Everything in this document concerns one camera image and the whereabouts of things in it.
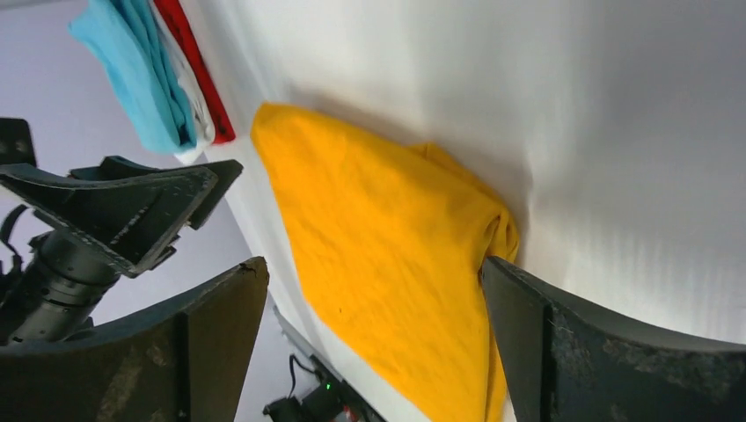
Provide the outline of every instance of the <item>folded towel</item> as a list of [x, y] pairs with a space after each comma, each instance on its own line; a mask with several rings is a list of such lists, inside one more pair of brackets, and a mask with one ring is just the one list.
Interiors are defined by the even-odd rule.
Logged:
[[262, 106], [252, 139], [319, 318], [430, 419], [500, 420], [478, 272], [518, 237], [497, 195], [434, 144], [290, 105]]
[[192, 164], [215, 140], [215, 125], [213, 124], [212, 117], [209, 113], [208, 103], [205, 101], [205, 96], [202, 94], [200, 84], [197, 82], [197, 76], [194, 75], [192, 66], [189, 64], [184, 52], [181, 51], [179, 43], [176, 42], [175, 38], [173, 38], [171, 30], [168, 28], [168, 25], [166, 25], [163, 17], [156, 8], [156, 5], [153, 4], [153, 0], [150, 0], [150, 9], [153, 12], [153, 18], [156, 20], [158, 38], [160, 39], [161, 44], [168, 54], [168, 59], [173, 66], [173, 73], [176, 74], [179, 86], [184, 90], [186, 96], [189, 98], [189, 105], [191, 106], [190, 117], [194, 122], [194, 130], [197, 135], [197, 145], [194, 149], [180, 152], [175, 154], [175, 156], [182, 164]]
[[158, 11], [163, 16], [165, 23], [171, 29], [173, 38], [179, 43], [181, 50], [192, 65], [194, 74], [197, 76], [197, 82], [200, 83], [202, 93], [208, 102], [208, 107], [212, 120], [216, 126], [216, 136], [214, 143], [226, 143], [236, 139], [236, 132], [230, 123], [228, 113], [225, 110], [223, 101], [217, 93], [217, 88], [213, 83], [208, 67], [202, 60], [200, 48], [197, 46], [197, 40], [192, 34], [192, 28], [189, 26], [187, 15], [181, 8], [179, 0], [154, 0]]
[[189, 99], [158, 40], [147, 0], [89, 0], [69, 31], [104, 66], [146, 149], [175, 153], [194, 148]]

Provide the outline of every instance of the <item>red towel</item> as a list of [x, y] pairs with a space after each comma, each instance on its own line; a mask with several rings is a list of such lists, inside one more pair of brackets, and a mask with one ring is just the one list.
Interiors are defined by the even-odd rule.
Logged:
[[236, 132], [230, 124], [228, 114], [225, 112], [223, 101], [217, 94], [215, 84], [209, 75], [208, 67], [202, 60], [200, 48], [197, 46], [197, 40], [194, 39], [192, 28], [189, 27], [187, 15], [181, 9], [179, 0], [153, 0], [158, 11], [163, 16], [165, 24], [173, 34], [173, 38], [179, 43], [181, 51], [184, 52], [189, 65], [192, 66], [194, 75], [197, 77], [197, 83], [200, 85], [202, 95], [208, 104], [210, 117], [215, 123], [215, 140], [213, 143], [226, 143], [236, 139]]

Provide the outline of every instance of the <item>light blue towel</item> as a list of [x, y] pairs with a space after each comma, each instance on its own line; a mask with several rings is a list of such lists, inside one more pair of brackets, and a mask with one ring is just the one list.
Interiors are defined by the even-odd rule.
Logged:
[[69, 31], [104, 66], [146, 149], [171, 154], [196, 146], [189, 98], [158, 40], [148, 0], [89, 0]]

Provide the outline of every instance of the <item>black plastic bracket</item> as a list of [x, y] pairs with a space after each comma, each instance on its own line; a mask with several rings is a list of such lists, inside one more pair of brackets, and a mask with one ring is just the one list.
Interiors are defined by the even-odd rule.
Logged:
[[26, 163], [2, 165], [0, 186], [132, 278], [175, 252], [183, 226], [201, 227], [242, 170], [235, 160], [158, 170], [110, 156], [69, 178]]

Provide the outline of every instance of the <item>yellow cloth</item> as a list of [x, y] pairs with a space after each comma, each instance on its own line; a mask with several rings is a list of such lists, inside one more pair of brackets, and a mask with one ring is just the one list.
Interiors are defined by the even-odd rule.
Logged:
[[500, 420], [478, 271], [518, 236], [497, 195], [434, 144], [292, 105], [263, 105], [252, 139], [319, 318], [430, 419]]

